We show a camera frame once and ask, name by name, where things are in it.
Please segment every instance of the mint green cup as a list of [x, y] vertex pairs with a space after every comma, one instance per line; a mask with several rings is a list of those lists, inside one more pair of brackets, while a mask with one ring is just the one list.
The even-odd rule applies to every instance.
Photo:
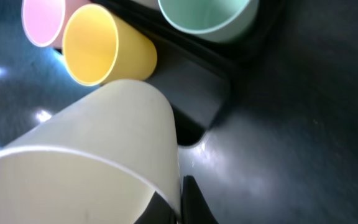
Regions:
[[204, 40], [227, 43], [247, 32], [259, 0], [158, 0], [162, 14], [176, 29]]

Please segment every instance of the black table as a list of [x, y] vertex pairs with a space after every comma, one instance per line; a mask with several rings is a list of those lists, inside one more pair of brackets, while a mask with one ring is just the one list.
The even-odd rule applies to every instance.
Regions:
[[[31, 46], [20, 7], [0, 0], [0, 146], [94, 90]], [[179, 149], [216, 219], [358, 223], [358, 2], [289, 1], [233, 83], [232, 104]]]

